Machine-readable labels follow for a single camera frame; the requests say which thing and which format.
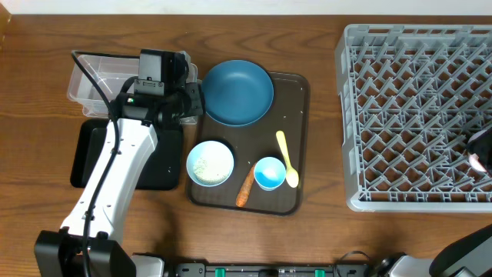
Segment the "dark blue plate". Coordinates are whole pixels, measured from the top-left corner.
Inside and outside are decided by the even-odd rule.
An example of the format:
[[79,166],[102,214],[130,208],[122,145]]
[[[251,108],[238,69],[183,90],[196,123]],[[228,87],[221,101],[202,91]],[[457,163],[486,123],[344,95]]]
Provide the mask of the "dark blue plate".
[[260,65],[230,60],[213,67],[201,84],[208,116],[240,127],[260,120],[274,101],[274,84]]

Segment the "light blue plastic cup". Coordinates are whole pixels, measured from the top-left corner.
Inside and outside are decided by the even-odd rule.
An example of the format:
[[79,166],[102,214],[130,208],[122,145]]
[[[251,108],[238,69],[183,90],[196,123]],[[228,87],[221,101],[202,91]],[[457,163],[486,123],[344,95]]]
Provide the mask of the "light blue plastic cup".
[[273,191],[286,179],[284,163],[275,157],[264,157],[254,166],[254,180],[265,191]]

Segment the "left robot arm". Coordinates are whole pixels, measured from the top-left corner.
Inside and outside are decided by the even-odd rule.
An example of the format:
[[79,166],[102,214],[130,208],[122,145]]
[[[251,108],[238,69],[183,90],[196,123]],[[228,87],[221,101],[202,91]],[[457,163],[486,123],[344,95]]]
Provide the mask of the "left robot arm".
[[43,276],[164,276],[165,260],[121,247],[128,207],[141,183],[176,185],[181,118],[203,115],[197,82],[163,94],[121,88],[109,103],[105,143],[78,203],[57,232],[42,231],[35,258]]

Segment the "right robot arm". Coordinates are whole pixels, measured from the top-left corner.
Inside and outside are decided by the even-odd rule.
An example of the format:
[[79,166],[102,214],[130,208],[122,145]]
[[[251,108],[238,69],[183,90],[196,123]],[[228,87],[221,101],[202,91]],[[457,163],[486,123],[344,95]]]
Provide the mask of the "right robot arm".
[[[466,152],[472,169],[491,173],[491,129],[472,135]],[[404,253],[382,260],[366,276],[468,277],[491,275],[491,226],[473,232],[443,249],[434,259]]]

